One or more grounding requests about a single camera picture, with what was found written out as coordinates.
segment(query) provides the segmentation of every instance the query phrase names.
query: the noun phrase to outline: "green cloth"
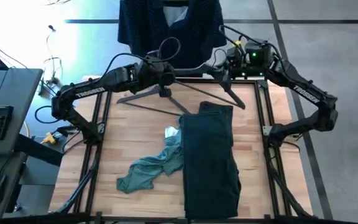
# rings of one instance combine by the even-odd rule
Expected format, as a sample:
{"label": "green cloth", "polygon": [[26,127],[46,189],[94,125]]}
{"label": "green cloth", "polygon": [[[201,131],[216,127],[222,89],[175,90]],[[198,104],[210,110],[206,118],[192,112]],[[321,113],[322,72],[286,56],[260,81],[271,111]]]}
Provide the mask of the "green cloth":
{"label": "green cloth", "polygon": [[165,148],[157,156],[136,160],[125,177],[117,179],[117,190],[126,194],[142,189],[153,189],[152,181],[162,172],[167,175],[183,168],[181,130],[176,135],[164,139]]}

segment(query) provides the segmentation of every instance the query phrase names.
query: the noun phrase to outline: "gray floor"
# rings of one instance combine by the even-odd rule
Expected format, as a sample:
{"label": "gray floor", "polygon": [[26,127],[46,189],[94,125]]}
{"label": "gray floor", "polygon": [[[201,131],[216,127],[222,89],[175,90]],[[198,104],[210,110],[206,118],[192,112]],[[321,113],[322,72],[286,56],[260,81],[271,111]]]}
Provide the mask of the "gray floor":
{"label": "gray floor", "polygon": [[[358,0],[273,2],[280,20],[358,19]],[[43,7],[39,2],[30,0],[6,4],[12,5],[0,8],[0,15],[10,18],[0,20],[1,48],[29,67],[42,68],[42,62],[49,57],[45,44],[49,32],[47,26],[53,25],[57,32],[50,38],[50,48],[54,56],[63,59],[62,80],[65,83],[77,82],[83,75],[101,74],[111,57],[129,51],[128,46],[117,43],[117,24],[64,23],[64,19],[117,19],[118,0],[72,0],[68,4],[52,7]],[[271,19],[266,0],[221,0],[221,5],[225,19]],[[252,37],[269,39],[277,44],[272,24],[228,25]],[[330,133],[312,132],[311,137],[334,218],[358,222],[358,24],[281,24],[280,30],[288,58],[298,71],[339,98],[339,118],[335,130]],[[120,57],[112,67],[134,61],[130,57]],[[44,135],[55,127],[44,126],[34,120],[34,110],[47,104],[48,100],[35,97],[27,116],[32,134]],[[302,105],[306,115],[316,109],[305,101]],[[51,119],[47,111],[43,113],[45,119]],[[322,217],[304,148],[301,157],[313,210]],[[19,202],[28,209],[23,212],[46,213],[50,200],[48,195],[52,194],[50,189],[53,186],[30,185],[29,188],[34,195],[37,195],[36,191],[48,194],[42,198],[21,194]]]}

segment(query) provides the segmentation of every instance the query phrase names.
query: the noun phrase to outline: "cable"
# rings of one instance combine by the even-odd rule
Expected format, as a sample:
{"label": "cable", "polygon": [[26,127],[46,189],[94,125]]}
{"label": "cable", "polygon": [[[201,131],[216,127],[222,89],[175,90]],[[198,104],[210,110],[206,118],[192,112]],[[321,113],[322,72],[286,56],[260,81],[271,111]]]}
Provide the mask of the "cable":
{"label": "cable", "polygon": [[[24,68],[29,69],[29,68],[28,68],[27,66],[25,66],[23,63],[21,63],[20,61],[18,61],[18,60],[16,60],[16,59],[12,58],[12,57],[9,56],[7,53],[5,53],[3,50],[0,49],[0,52],[3,53],[4,55],[6,55],[7,57],[9,57],[10,59],[14,60],[15,62],[21,64]],[[50,91],[52,91],[52,92],[56,95],[56,92],[55,92],[52,88],[50,88],[48,85],[46,85],[46,86],[50,89]]]}
{"label": "cable", "polygon": [[57,123],[59,121],[59,119],[56,119],[55,121],[41,121],[38,118],[38,112],[44,108],[52,108],[52,106],[41,106],[40,108],[36,109],[35,113],[34,113],[34,117],[35,119],[40,122],[41,124],[53,124],[53,123]]}
{"label": "cable", "polygon": [[2,85],[4,84],[4,81],[5,81],[5,78],[6,78],[6,74],[8,73],[8,71],[10,70],[11,68],[9,68],[8,70],[6,70],[5,72],[5,75],[4,75],[4,78],[2,79],[2,82],[0,84],[0,92],[1,92],[1,89],[2,89]]}
{"label": "cable", "polygon": [[223,53],[225,54],[225,60],[226,60],[226,58],[227,58],[227,53],[226,53],[226,51],[224,51],[223,49],[216,49],[216,50],[214,51],[215,60],[214,60],[214,63],[212,64],[212,67],[213,67],[213,66],[215,65],[215,63],[216,63],[216,52],[217,52],[218,50],[223,51]]}
{"label": "cable", "polygon": [[50,89],[50,91],[52,91],[52,93],[53,93],[54,95],[56,95],[56,92],[55,92],[50,86],[48,86],[43,80],[40,80],[40,82],[42,82],[45,86],[47,86],[48,89]]}
{"label": "cable", "polygon": [[144,61],[145,63],[147,63],[147,64],[150,65],[149,61],[148,61],[146,58],[143,58],[143,57],[141,57],[141,56],[138,56],[138,55],[135,55],[135,54],[131,54],[131,53],[119,53],[119,54],[117,54],[116,56],[114,56],[114,57],[111,59],[109,65],[107,66],[106,71],[103,73],[103,75],[107,74],[107,72],[109,71],[109,69],[110,69],[110,67],[111,67],[112,62],[113,62],[116,58],[118,58],[119,56],[122,56],[122,55],[128,55],[128,56],[132,56],[132,57],[135,57],[135,58],[139,58],[139,59],[141,59],[142,61]]}
{"label": "cable", "polygon": [[25,135],[29,138],[30,137],[30,129],[25,121],[23,122],[23,125],[25,128]]}
{"label": "cable", "polygon": [[62,4],[66,4],[71,0],[66,0],[66,1],[60,1],[60,0],[56,0],[55,2],[49,2],[49,4],[45,4],[44,6],[52,6],[52,5],[62,5]]}
{"label": "cable", "polygon": [[[162,46],[163,46],[168,40],[175,40],[175,41],[178,43],[178,49],[177,49],[177,51],[176,51],[171,57],[168,57],[168,58],[165,58],[165,59],[161,59]],[[167,61],[173,59],[174,57],[176,57],[176,56],[179,54],[180,49],[181,49],[181,43],[180,43],[180,41],[179,41],[176,37],[168,37],[168,38],[166,38],[165,40],[162,41],[162,43],[160,44],[160,47],[158,48],[158,58],[161,59],[161,61],[158,61],[158,62],[167,62]]]}
{"label": "cable", "polygon": [[[175,37],[168,37],[167,39],[165,39],[165,40],[160,44],[160,48],[158,49],[158,54],[160,54],[160,50],[161,50],[161,48],[162,48],[162,45],[163,45],[167,40],[169,40],[169,39],[175,39],[175,40],[178,42],[178,50],[177,50],[171,57],[166,58],[166,59],[163,59],[163,60],[159,60],[159,61],[156,61],[156,62],[166,62],[166,61],[168,61],[168,60],[173,59],[174,57],[176,57],[176,56],[179,54],[179,51],[180,51],[180,49],[181,49],[181,43],[180,43],[180,41],[179,41],[177,38],[175,38]],[[109,71],[109,69],[110,69],[110,67],[111,67],[111,65],[112,65],[112,62],[113,62],[116,58],[118,58],[119,56],[122,56],[122,55],[128,55],[128,56],[132,56],[132,57],[135,57],[135,58],[139,58],[139,59],[141,59],[142,61],[144,61],[146,64],[152,66],[152,64],[151,64],[146,58],[143,58],[143,57],[141,57],[141,56],[138,56],[138,55],[135,55],[135,54],[131,54],[131,53],[119,53],[119,54],[117,54],[116,56],[114,56],[114,57],[111,59],[109,65],[107,66],[106,71],[104,71],[103,75],[105,75],[105,74],[108,73],[108,71]]]}
{"label": "cable", "polygon": [[[48,48],[48,51],[49,51],[49,54],[50,54],[50,60],[53,59],[53,54],[52,54],[52,51],[50,50],[50,47],[49,47],[49,43],[48,43],[48,40],[49,40],[49,37],[53,34],[53,31],[51,31],[47,37],[47,48]],[[53,70],[52,70],[52,78],[55,77],[55,62],[52,61],[52,67],[53,67]]]}
{"label": "cable", "polygon": [[13,157],[13,153],[11,155],[9,155],[9,157],[6,159],[4,165],[2,165],[1,169],[0,169],[0,174],[2,173],[2,171],[4,170],[4,168],[6,167],[7,163],[11,160],[11,158]]}
{"label": "cable", "polygon": [[301,139],[303,137],[303,133],[299,135],[299,137],[296,139],[296,141],[298,141],[299,139]]}
{"label": "cable", "polygon": [[[73,140],[73,138],[75,138],[75,136],[77,136],[80,132],[81,132],[81,131],[78,131],[77,133],[75,133],[75,134],[73,135],[73,137],[71,137],[69,140],[67,140],[67,142],[63,145],[62,149],[65,150],[66,145],[67,145],[71,140]],[[82,140],[78,141],[77,143],[75,143],[74,145],[70,146],[67,150],[65,150],[65,151],[63,152],[63,155],[65,155],[66,153],[68,153],[70,150],[72,150],[75,146],[77,146],[79,143],[81,143],[81,142],[83,142],[83,141],[84,141],[84,139],[82,139]]]}
{"label": "cable", "polygon": [[51,95],[51,96],[55,96],[55,95],[56,95],[56,94],[51,93],[51,92],[48,91],[47,89],[45,89],[45,91],[46,91],[47,93],[49,93],[49,95]]}
{"label": "cable", "polygon": [[301,150],[301,148],[300,148],[297,144],[295,144],[295,143],[288,142],[288,141],[283,141],[283,143],[289,144],[289,145],[291,145],[291,146],[295,146],[295,147],[297,147],[299,150]]}
{"label": "cable", "polygon": [[4,55],[6,55],[7,57],[9,57],[10,59],[14,60],[15,62],[21,64],[23,67],[27,68],[24,64],[22,64],[20,61],[12,58],[11,56],[9,56],[7,53],[5,53],[3,50],[0,49],[0,52],[2,52]]}
{"label": "cable", "polygon": [[224,33],[224,28],[227,28],[227,29],[229,29],[229,30],[231,30],[231,31],[234,31],[234,32],[236,32],[236,33],[238,33],[238,34],[240,34],[240,35],[241,35],[241,33],[240,33],[239,31],[233,29],[232,27],[228,27],[228,26],[226,26],[226,25],[220,25],[220,26],[219,26],[219,32],[226,38],[226,40],[230,41],[230,43],[232,43],[237,49],[239,49],[241,55],[244,57],[244,55],[246,54],[246,53],[244,52],[244,50],[241,48],[240,45],[236,44],[232,39],[230,39],[230,38]]}
{"label": "cable", "polygon": [[[60,57],[52,57],[52,58],[48,58],[46,60],[44,60],[44,62],[42,63],[45,63],[45,62],[48,62],[48,61],[52,61],[53,63],[53,76],[56,74],[57,70],[60,68],[60,79],[63,78],[63,61]],[[58,68],[55,68],[55,60],[59,60],[59,67]]]}
{"label": "cable", "polygon": [[[282,57],[281,57],[281,55],[280,55],[280,52],[279,52],[278,49],[276,48],[276,46],[274,46],[273,44],[271,44],[271,43],[269,43],[269,42],[266,42],[266,43],[259,42],[259,41],[255,40],[255,39],[249,37],[248,35],[245,35],[244,33],[240,32],[240,31],[238,31],[238,30],[233,29],[232,27],[229,27],[229,26],[226,26],[226,25],[220,25],[220,26],[219,26],[219,31],[220,31],[220,33],[222,33],[222,34],[225,36],[225,38],[226,38],[228,41],[230,41],[232,44],[234,44],[234,45],[236,45],[236,43],[234,43],[233,40],[231,40],[228,36],[226,36],[226,35],[223,33],[222,27],[227,28],[227,29],[229,29],[229,30],[231,30],[231,31],[233,31],[233,32],[235,32],[235,33],[237,33],[237,34],[240,34],[239,40],[241,39],[241,37],[245,37],[247,40],[251,40],[251,41],[253,41],[253,42],[255,42],[255,43],[259,44],[259,45],[269,45],[269,46],[271,46],[271,47],[274,49],[276,56],[278,57],[278,61],[280,62],[280,65],[282,66],[282,70],[283,70],[284,75],[285,75],[286,78],[288,78],[289,80],[294,81],[294,79],[290,78],[290,77],[287,75],[287,72],[285,71],[283,59],[282,59]],[[238,47],[238,49],[239,49],[242,53],[244,53],[244,51],[242,50],[242,48]]]}

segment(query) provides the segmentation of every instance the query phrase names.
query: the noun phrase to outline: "dark blue shirt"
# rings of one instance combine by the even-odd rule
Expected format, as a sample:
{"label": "dark blue shirt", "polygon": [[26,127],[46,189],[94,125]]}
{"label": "dark blue shirt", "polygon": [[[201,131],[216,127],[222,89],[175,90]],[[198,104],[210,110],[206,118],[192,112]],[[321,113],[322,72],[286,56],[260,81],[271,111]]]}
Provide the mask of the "dark blue shirt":
{"label": "dark blue shirt", "polygon": [[[181,43],[179,54],[170,63],[175,68],[193,68],[207,61],[214,47],[226,45],[219,33],[223,24],[219,0],[190,0],[184,20],[168,26],[162,0],[121,0],[118,41],[127,44],[131,52],[145,56],[158,50],[167,37],[176,37]],[[169,40],[162,49],[162,58],[176,52],[175,40]]]}

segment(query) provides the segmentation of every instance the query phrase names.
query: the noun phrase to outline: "dark green pants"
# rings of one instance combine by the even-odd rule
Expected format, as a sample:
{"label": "dark green pants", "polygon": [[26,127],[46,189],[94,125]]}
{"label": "dark green pants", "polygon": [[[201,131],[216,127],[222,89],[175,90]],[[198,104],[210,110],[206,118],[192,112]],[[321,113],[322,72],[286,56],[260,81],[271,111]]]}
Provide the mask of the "dark green pants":
{"label": "dark green pants", "polygon": [[181,117],[187,218],[237,216],[241,184],[231,150],[232,110],[202,102],[199,114]]}

